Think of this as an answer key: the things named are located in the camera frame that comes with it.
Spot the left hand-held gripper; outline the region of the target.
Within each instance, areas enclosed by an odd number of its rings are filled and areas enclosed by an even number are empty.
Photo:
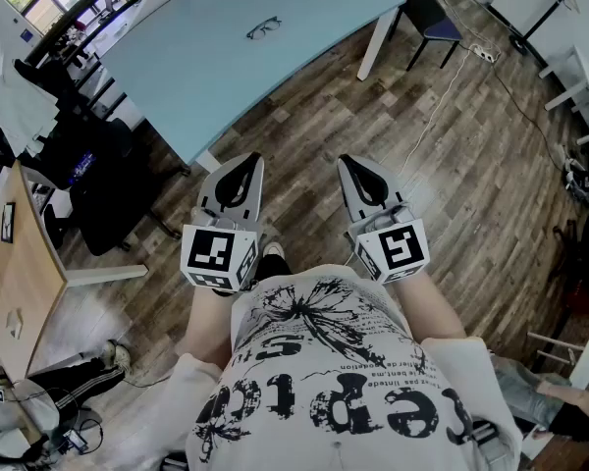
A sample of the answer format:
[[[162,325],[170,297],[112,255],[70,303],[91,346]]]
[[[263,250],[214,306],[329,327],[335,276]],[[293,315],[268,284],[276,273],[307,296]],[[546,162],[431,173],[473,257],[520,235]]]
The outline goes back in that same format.
[[[242,224],[258,221],[264,159],[245,153],[221,165],[204,180],[198,207],[183,227],[180,269],[195,287],[238,292],[258,257],[258,232]]]

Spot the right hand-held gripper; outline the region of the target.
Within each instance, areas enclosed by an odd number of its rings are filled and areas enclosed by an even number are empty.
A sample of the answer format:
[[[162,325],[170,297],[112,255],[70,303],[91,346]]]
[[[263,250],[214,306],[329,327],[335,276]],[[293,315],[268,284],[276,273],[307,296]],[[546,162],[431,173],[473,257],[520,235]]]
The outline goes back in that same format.
[[[371,159],[350,154],[339,157],[338,171],[355,222],[348,238],[371,279],[389,284],[423,270],[427,266],[423,222],[401,204],[396,175]]]

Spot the thin metal wire piece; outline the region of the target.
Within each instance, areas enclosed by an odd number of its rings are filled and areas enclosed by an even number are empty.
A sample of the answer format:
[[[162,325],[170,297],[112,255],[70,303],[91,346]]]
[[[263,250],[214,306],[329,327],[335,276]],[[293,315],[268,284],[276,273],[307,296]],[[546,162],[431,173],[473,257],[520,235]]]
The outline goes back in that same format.
[[[261,39],[267,32],[277,30],[281,23],[282,21],[277,16],[272,17],[255,26],[246,34],[246,37],[251,40]]]

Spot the person's left forearm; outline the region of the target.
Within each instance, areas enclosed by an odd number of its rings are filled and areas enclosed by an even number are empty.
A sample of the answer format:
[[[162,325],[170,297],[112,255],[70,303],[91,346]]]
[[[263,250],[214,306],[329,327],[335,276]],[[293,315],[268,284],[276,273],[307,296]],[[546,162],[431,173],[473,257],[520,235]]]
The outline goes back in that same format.
[[[177,353],[224,370],[232,357],[231,317],[235,298],[212,289],[196,287],[192,296],[187,329]]]

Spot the person's right forearm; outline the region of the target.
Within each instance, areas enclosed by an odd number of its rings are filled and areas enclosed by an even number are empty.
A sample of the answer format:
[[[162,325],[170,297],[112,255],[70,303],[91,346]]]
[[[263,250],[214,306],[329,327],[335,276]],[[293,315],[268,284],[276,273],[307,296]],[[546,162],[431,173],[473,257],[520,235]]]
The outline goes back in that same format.
[[[425,271],[396,280],[392,287],[416,341],[467,338],[455,310]]]

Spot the white table leg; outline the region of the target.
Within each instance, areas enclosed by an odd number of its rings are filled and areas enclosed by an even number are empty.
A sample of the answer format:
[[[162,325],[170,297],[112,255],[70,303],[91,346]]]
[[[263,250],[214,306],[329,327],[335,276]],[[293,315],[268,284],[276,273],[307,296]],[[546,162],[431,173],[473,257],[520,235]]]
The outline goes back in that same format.
[[[396,7],[382,15],[377,20],[377,24],[374,28],[373,34],[356,75],[359,80],[364,81],[368,78],[380,48],[389,32],[389,29],[391,28],[391,25],[395,20],[398,10],[399,8]]]
[[[209,174],[216,172],[221,163],[211,154],[209,150],[205,150],[195,158],[195,163],[202,167]]]

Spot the black office chair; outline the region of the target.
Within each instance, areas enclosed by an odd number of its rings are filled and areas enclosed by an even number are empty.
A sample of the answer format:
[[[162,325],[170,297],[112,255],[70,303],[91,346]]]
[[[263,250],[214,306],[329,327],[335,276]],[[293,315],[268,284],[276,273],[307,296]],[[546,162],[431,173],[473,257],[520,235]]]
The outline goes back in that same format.
[[[128,235],[148,217],[174,240],[181,233],[169,228],[154,212],[153,205],[167,180],[188,176],[180,165],[161,173],[149,167],[151,147],[137,138],[127,124],[103,121],[101,138],[90,151],[93,162],[69,190],[72,213],[60,218],[52,205],[43,212],[43,222],[52,245],[60,248],[67,231],[80,231],[89,252],[101,256],[113,248],[128,251]]]

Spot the dark grey high-back chair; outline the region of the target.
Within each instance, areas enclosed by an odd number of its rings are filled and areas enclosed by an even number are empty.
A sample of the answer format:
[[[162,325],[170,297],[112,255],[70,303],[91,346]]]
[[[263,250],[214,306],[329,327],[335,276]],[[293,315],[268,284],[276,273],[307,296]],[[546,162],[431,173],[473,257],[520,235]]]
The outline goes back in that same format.
[[[24,150],[21,164],[38,172],[60,189],[76,184],[105,153],[105,123],[87,107],[61,61],[51,60],[37,69],[19,59],[15,69],[24,79],[56,98],[55,126],[41,139],[41,150]]]

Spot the dark blue chair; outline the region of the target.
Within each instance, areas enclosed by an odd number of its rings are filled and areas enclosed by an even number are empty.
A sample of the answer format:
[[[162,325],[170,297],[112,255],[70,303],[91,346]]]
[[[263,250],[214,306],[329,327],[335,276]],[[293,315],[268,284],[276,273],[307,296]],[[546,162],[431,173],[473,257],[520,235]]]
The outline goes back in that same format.
[[[408,17],[412,25],[422,36],[421,44],[406,69],[409,71],[413,67],[425,46],[430,41],[447,41],[452,44],[452,47],[440,66],[443,69],[462,41],[462,36],[455,24],[448,17],[442,5],[438,0],[406,0],[397,11],[388,34],[388,40],[393,38],[402,15]]]

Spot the person's white printed shirt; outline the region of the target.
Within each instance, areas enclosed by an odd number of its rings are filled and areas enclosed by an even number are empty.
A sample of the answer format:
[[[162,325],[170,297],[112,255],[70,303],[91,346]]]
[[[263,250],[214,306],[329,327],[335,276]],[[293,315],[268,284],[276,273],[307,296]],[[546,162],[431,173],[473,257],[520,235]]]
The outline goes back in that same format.
[[[416,341],[393,287],[322,265],[235,297],[232,357],[179,357],[145,459],[189,471],[517,471],[481,339]]]

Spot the white and black device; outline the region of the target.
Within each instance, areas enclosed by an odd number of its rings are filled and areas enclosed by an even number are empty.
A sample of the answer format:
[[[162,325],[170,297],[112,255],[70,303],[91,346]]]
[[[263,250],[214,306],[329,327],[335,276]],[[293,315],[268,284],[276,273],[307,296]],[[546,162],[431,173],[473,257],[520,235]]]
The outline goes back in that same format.
[[[562,153],[562,183],[576,202],[589,208],[589,173],[573,154],[566,151]]]

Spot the white cloth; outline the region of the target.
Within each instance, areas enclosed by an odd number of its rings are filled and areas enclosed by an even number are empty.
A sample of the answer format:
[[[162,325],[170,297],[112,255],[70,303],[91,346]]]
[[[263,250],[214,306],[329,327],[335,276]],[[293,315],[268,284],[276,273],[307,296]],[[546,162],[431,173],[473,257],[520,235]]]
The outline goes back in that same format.
[[[18,72],[0,76],[0,129],[16,157],[39,154],[57,125],[58,98]]]

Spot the small black framed panel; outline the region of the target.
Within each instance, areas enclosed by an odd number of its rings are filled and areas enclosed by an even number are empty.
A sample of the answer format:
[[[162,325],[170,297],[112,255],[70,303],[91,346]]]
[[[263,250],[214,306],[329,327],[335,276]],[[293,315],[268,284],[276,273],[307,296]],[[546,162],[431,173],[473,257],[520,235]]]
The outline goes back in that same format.
[[[0,229],[0,237],[3,242],[12,243],[14,241],[15,211],[15,202],[4,204]]]

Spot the wooden desk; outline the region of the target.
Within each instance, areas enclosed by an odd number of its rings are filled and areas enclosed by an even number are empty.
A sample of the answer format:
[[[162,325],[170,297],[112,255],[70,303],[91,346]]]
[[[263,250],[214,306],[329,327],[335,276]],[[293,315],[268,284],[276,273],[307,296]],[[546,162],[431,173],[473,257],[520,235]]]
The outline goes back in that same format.
[[[35,209],[25,173],[11,168],[0,194],[3,206],[16,203],[14,241],[0,237],[0,363],[12,381],[27,376],[48,319],[67,288],[143,277],[145,265],[67,270]],[[14,340],[6,330],[11,309],[20,308],[24,325]]]

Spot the small white box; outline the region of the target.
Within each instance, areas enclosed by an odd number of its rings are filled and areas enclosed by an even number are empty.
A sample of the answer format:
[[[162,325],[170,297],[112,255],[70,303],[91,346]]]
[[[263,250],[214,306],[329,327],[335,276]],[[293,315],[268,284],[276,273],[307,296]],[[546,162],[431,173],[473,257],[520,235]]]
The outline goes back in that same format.
[[[6,318],[6,330],[9,335],[18,340],[24,325],[24,318],[20,308],[11,309]]]

